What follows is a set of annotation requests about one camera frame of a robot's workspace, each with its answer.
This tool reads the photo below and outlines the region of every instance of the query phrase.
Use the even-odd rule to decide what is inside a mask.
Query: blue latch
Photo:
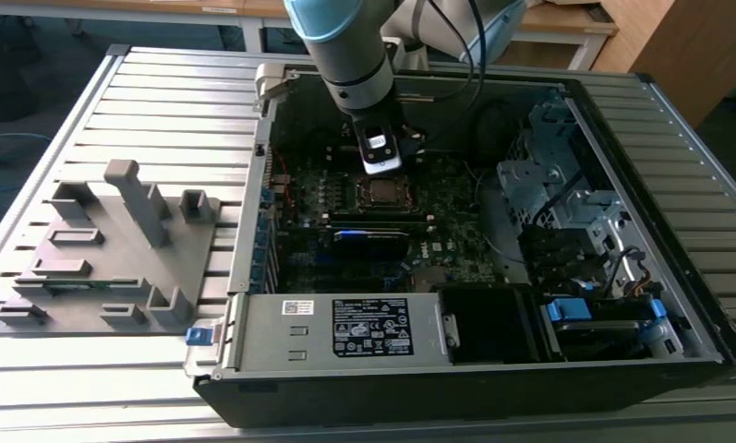
[[[547,304],[552,321],[591,320],[592,314],[583,298],[557,298]]]
[[[186,330],[187,346],[211,346],[215,332],[210,328],[190,328]]]
[[[655,314],[656,318],[665,317],[667,313],[663,301],[660,301],[657,298],[653,298],[652,302],[649,302],[649,306],[652,307],[652,313]]]

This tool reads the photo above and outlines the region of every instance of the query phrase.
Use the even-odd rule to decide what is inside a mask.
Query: floor
[[[42,59],[23,69],[23,74],[39,96],[41,110],[19,121],[0,124],[0,133],[33,132],[49,137],[55,134],[110,44],[222,50],[225,40],[229,49],[242,47],[238,30],[214,26],[86,20],[86,33],[74,37],[59,18],[37,18],[35,23],[33,34]],[[270,51],[304,51],[298,44],[286,44],[290,40],[278,31],[267,37]],[[699,133],[736,179],[736,112],[728,104],[715,109]],[[43,148],[42,140],[34,138],[0,138],[0,188],[22,185]],[[0,192],[0,219],[15,195],[16,192]]]

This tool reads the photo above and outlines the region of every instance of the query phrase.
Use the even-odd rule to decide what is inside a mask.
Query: barcode sticker
[[[235,14],[231,7],[202,7],[203,12],[218,12],[219,14]]]
[[[282,314],[285,316],[312,316],[313,300],[282,300]]]

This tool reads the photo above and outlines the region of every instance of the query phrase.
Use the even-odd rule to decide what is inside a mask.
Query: table leg
[[[607,36],[601,34],[589,34],[584,39],[584,43],[579,46],[579,51],[573,55],[568,69],[588,71],[592,69],[592,64],[599,58],[600,49],[605,43]]]
[[[262,38],[263,21],[261,18],[242,17],[242,32],[245,33],[245,50],[249,53],[265,51]]]

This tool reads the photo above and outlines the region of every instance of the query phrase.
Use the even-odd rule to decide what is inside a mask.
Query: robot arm
[[[448,36],[442,20],[428,4],[434,0],[284,0],[294,29],[326,82],[332,98],[353,120],[362,164],[368,174],[401,167],[400,139],[406,121],[396,99],[394,74],[381,38],[384,30],[404,42],[421,42],[464,59],[457,38]],[[472,42],[480,60],[477,26],[465,0],[438,0],[458,32]],[[482,0],[488,47],[497,54],[509,44],[525,7],[522,0]]]

